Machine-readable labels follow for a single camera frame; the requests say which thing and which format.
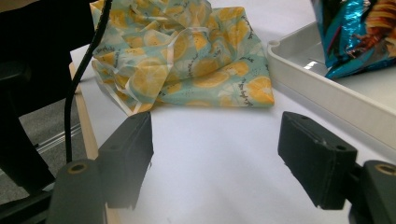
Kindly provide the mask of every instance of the plastic tray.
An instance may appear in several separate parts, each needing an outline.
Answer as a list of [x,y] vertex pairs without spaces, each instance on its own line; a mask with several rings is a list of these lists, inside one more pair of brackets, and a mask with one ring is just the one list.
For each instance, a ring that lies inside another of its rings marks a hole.
[[270,41],[273,79],[396,149],[396,67],[330,80],[317,24]]

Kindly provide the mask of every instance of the black cable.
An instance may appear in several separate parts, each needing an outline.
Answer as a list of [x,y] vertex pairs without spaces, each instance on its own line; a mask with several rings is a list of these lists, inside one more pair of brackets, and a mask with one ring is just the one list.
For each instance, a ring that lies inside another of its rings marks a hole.
[[66,100],[64,103],[64,138],[66,144],[66,163],[69,163],[73,160],[72,153],[72,137],[71,137],[71,108],[73,103],[73,98],[78,86],[78,83],[81,81],[82,75],[84,74],[85,69],[91,61],[93,51],[100,44],[103,34],[105,33],[105,29],[108,22],[108,17],[110,14],[112,0],[105,0],[105,4],[102,8],[102,14],[100,16],[96,31],[93,35],[93,39],[91,44],[88,46],[87,51],[85,52],[84,57],[82,58],[81,64],[79,65],[75,76],[73,77],[72,84],[70,85],[69,91],[66,95]]

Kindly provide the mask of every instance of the white surface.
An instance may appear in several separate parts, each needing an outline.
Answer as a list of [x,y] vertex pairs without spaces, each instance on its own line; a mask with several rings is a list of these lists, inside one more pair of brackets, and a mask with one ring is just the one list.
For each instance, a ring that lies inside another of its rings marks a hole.
[[[314,20],[309,0],[210,1],[241,6],[263,44]],[[72,52],[76,66],[85,49]],[[126,119],[98,88],[91,67],[80,86],[101,146]],[[153,109],[154,156],[134,211],[122,223],[348,223],[343,211],[314,207],[277,156],[282,112],[304,114],[359,149],[358,162],[396,161],[392,149],[274,83],[276,104],[267,109],[158,105]]]
[[315,23],[268,47],[272,78],[396,150],[396,67],[329,80]]

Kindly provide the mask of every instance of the table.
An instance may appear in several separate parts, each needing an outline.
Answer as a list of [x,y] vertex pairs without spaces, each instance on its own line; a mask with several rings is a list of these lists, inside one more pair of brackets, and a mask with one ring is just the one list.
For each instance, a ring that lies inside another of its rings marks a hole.
[[[264,45],[315,20],[309,0],[210,2],[212,7],[244,7]],[[75,67],[85,50],[71,52]],[[349,203],[341,211],[317,209],[277,155],[283,111],[308,116],[342,137],[358,149],[359,164],[368,160],[394,163],[395,150],[281,83],[273,84],[276,104],[271,108],[156,105],[151,111],[154,156],[137,207],[109,211],[111,221],[348,223]],[[97,147],[127,116],[97,85],[90,66],[80,87],[78,111],[87,153],[93,159]]]

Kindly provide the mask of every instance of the floor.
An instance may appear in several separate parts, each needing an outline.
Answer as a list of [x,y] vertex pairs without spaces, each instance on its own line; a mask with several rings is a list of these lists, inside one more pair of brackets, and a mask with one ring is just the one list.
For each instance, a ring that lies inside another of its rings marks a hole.
[[[71,113],[73,160],[86,158],[82,133],[79,128],[76,102]],[[64,100],[48,105],[20,118],[21,124],[32,143],[38,144],[37,150],[49,170],[56,176],[58,170],[66,164],[64,145]],[[26,191],[12,182],[0,171],[0,204],[28,196]]]

